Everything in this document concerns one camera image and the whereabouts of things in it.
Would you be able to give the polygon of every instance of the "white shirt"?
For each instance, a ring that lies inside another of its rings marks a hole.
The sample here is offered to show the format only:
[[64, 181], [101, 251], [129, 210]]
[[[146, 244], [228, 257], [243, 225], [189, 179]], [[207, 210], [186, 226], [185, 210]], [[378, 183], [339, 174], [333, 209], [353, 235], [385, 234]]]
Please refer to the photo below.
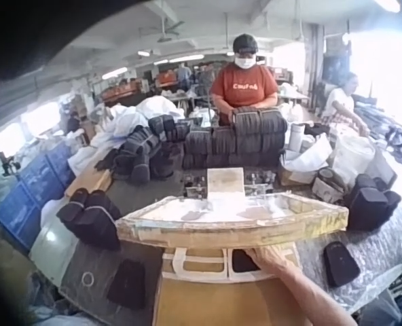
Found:
[[322, 117], [329, 117], [337, 112], [337, 109], [332, 106], [332, 103], [337, 101], [343, 105], [347, 110], [353, 112], [354, 102], [351, 96], [347, 96], [342, 88], [336, 88], [329, 93], [328, 101], [326, 102], [325, 110], [322, 113]]

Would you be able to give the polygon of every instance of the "workbench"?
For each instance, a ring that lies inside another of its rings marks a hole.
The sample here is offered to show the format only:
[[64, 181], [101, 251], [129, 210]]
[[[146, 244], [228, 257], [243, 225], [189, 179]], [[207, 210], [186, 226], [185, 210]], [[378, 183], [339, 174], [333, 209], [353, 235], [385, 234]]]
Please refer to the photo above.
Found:
[[[389, 163], [398, 174], [392, 190], [402, 196], [402, 166], [394, 160]], [[181, 177], [182, 172], [176, 172], [167, 181], [151, 181], [143, 187], [114, 181], [107, 193], [125, 215], [166, 196], [180, 196], [183, 191]], [[60, 206], [66, 202], [67, 199], [63, 199]], [[63, 296], [99, 320], [110, 325], [151, 325], [157, 308], [156, 284], [160, 282], [163, 249], [129, 242], [123, 243], [118, 253], [89, 247], [65, 229], [54, 216], [56, 210], [50, 213], [51, 222], [42, 229], [31, 250], [30, 257], [37, 268]], [[330, 289], [325, 279], [322, 252], [328, 243], [336, 240], [347, 246], [361, 274], [343, 287]], [[296, 246], [305, 275], [352, 313], [377, 297], [402, 273], [402, 201], [379, 232], [336, 232], [298, 241]], [[111, 279], [120, 262], [126, 258], [139, 259], [146, 265], [147, 308], [140, 312], [122, 308], [106, 299]], [[85, 272], [93, 273], [96, 286], [82, 285]]]

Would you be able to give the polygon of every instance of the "fluorescent light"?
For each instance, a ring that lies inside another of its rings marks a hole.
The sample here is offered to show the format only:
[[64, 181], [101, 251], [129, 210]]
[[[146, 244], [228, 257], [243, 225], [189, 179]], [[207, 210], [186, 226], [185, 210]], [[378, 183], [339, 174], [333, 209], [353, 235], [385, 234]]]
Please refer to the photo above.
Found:
[[193, 56], [182, 56], [181, 58], [172, 59], [172, 60], [169, 60], [169, 62], [175, 63], [175, 62], [181, 62], [181, 61], [198, 60], [198, 59], [203, 59], [203, 58], [204, 58], [203, 54], [195, 54]]
[[156, 61], [155, 63], [154, 63], [154, 65], [155, 66], [157, 66], [157, 65], [161, 65], [162, 63], [168, 63], [168, 61], [165, 59], [165, 60], [161, 60], [161, 61]]
[[140, 56], [149, 56], [149, 52], [147, 52], [147, 51], [138, 51], [138, 54]]
[[117, 77], [118, 75], [121, 75], [122, 73], [125, 73], [127, 71], [126, 67], [119, 68], [117, 70], [111, 71], [110, 73], [106, 73], [103, 76], [101, 76], [102, 79], [106, 80], [112, 77]]
[[397, 0], [375, 0], [375, 2], [387, 12], [400, 12], [400, 3]]

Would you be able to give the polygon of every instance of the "woman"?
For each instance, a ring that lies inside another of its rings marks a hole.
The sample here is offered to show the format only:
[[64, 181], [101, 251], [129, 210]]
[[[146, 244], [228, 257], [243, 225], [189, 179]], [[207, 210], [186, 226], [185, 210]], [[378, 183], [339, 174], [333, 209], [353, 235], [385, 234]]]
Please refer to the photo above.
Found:
[[278, 101], [278, 85], [265, 66], [257, 65], [255, 38], [241, 34], [233, 42], [234, 62], [222, 69], [211, 92], [219, 110], [219, 125], [230, 124], [237, 107], [270, 108]]
[[354, 101], [351, 95], [358, 88], [358, 77], [349, 73], [342, 87], [329, 93], [325, 110], [322, 113], [322, 124], [347, 124], [358, 129], [361, 136], [367, 137], [369, 129], [365, 122], [353, 111]]

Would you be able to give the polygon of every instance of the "white container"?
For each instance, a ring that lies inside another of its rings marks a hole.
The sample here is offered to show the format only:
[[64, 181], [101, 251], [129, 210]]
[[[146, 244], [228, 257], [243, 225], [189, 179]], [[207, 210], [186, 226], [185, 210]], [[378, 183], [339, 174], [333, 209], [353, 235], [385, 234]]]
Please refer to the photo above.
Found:
[[332, 169], [351, 185], [357, 175], [367, 170], [375, 151], [368, 138], [342, 135], [337, 139]]
[[305, 124], [292, 124], [290, 130], [289, 149], [299, 152], [304, 138]]

